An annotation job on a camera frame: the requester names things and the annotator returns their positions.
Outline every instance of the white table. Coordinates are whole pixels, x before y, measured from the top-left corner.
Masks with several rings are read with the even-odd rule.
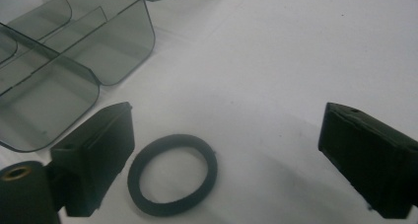
[[[42,0],[0,0],[7,23]],[[418,139],[418,0],[164,0],[148,3],[151,57],[102,87],[99,109],[133,107],[136,148],[102,206],[71,223],[416,223],[384,220],[317,150],[326,102],[362,110]],[[217,152],[218,180],[195,208],[170,218],[134,206],[126,178],[157,138],[196,135]],[[0,168],[49,161],[48,149],[0,148]],[[147,192],[173,200],[203,180],[187,150],[144,174]]]

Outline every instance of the hole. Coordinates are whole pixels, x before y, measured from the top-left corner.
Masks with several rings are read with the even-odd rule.
[[[31,172],[31,168],[24,166],[24,167],[17,167],[10,171],[7,171],[6,174],[2,177],[2,180],[5,182],[14,181],[20,178],[27,176]]]
[[[196,191],[206,175],[206,160],[199,152],[193,148],[175,148],[147,165],[140,179],[141,191],[153,202],[172,202]]]

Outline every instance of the clear plastic tray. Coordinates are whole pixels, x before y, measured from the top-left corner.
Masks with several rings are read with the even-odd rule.
[[[52,143],[151,53],[144,0],[51,0],[0,25],[0,144]]]

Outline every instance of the rubber gasket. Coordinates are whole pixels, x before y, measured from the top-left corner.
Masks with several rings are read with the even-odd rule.
[[[167,203],[148,200],[141,192],[139,180],[147,164],[157,155],[178,147],[190,147],[202,154],[207,163],[207,175],[202,185],[190,195]],[[212,190],[218,174],[218,163],[212,148],[200,138],[186,134],[166,136],[150,143],[135,158],[128,175],[129,193],[136,206],[153,216],[172,216],[184,212],[202,201]]]

